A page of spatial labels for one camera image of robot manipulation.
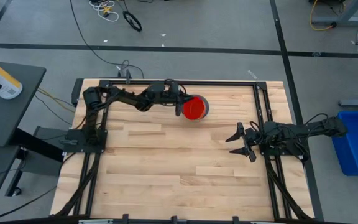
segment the gray floor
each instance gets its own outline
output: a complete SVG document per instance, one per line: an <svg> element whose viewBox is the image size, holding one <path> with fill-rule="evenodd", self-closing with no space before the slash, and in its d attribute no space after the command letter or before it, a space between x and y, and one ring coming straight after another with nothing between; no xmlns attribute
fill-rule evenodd
<svg viewBox="0 0 358 224"><path fill-rule="evenodd" d="M161 47L222 47L238 49L279 50L269 0L155 0L142 4L128 0L128 7L142 22L144 31L133 31L123 19L109 23L97 17L87 1L73 0L78 22L92 45ZM278 0L288 50L312 52L357 53L355 41L358 27L337 27L315 32L308 25L311 5L307 0ZM320 4L315 16L332 14ZM83 45L70 12L69 1L13 0L0 22L0 43ZM140 66L146 78L192 78L281 80L287 79L281 56L244 54L206 54L169 52L100 51L112 62L129 59ZM117 69L98 60L87 50L0 49L0 61L38 65L47 68L41 87L56 97L70 100L76 78L111 77ZM316 113L335 115L343 98L358 98L358 59L290 57L301 112L305 120ZM131 70L140 77L138 70ZM49 99L50 107L71 122L73 115ZM67 124L54 117L37 100L33 100L20 127L33 132L37 126L66 129ZM331 139L310 139L311 156L316 173L319 196L325 220L358 223L358 177L342 174ZM24 174L19 197L0 195L0 213L8 211L44 193L57 183L57 178ZM0 218L46 217L53 193L31 206Z"/></svg>

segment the white bottle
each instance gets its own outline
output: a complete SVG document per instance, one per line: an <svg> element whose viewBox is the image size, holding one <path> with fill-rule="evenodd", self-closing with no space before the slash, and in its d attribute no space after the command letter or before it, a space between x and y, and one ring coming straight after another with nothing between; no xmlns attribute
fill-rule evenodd
<svg viewBox="0 0 358 224"><path fill-rule="evenodd" d="M0 67L0 97L10 100L23 90L22 84Z"/></svg>

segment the wooden tabletop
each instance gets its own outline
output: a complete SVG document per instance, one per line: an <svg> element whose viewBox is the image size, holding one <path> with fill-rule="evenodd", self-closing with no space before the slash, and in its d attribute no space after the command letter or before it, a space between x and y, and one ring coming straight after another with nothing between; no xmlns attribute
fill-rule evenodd
<svg viewBox="0 0 358 224"><path fill-rule="evenodd" d="M98 79L85 79L81 92L98 85ZM267 82L267 86L274 121L292 123L283 83ZM147 86L119 87L140 93ZM250 163L244 156L229 153L242 147L242 141L224 142L236 131L237 122L243 122L245 128L249 121L257 122L252 87L188 85L186 89L209 102L209 114L201 121L176 117L174 108L161 105L145 113L120 102L110 106L92 218L121 218L128 213L129 218L139 219L177 215L187 220L232 220L233 216L273 220L264 158L256 149L257 160ZM73 126L84 116L81 94ZM76 190L83 156L78 153L63 166L51 213L59 211ZM282 163L288 191L313 217L301 162L283 156ZM281 195L276 191L284 217Z"/></svg>

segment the red object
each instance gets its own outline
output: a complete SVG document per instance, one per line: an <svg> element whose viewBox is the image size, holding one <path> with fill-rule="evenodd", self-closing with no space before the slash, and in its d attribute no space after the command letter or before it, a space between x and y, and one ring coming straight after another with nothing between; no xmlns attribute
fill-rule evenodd
<svg viewBox="0 0 358 224"><path fill-rule="evenodd" d="M206 105L204 101L197 96L183 104L182 113L189 120L201 119L205 116L205 112Z"/></svg>

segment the red cup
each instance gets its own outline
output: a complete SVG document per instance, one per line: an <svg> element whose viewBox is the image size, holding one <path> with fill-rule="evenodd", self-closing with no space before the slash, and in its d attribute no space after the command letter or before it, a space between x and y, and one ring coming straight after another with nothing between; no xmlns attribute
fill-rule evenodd
<svg viewBox="0 0 358 224"><path fill-rule="evenodd" d="M204 118L209 111L209 104L202 96L195 95L193 99L183 104L182 113L189 120Z"/></svg>

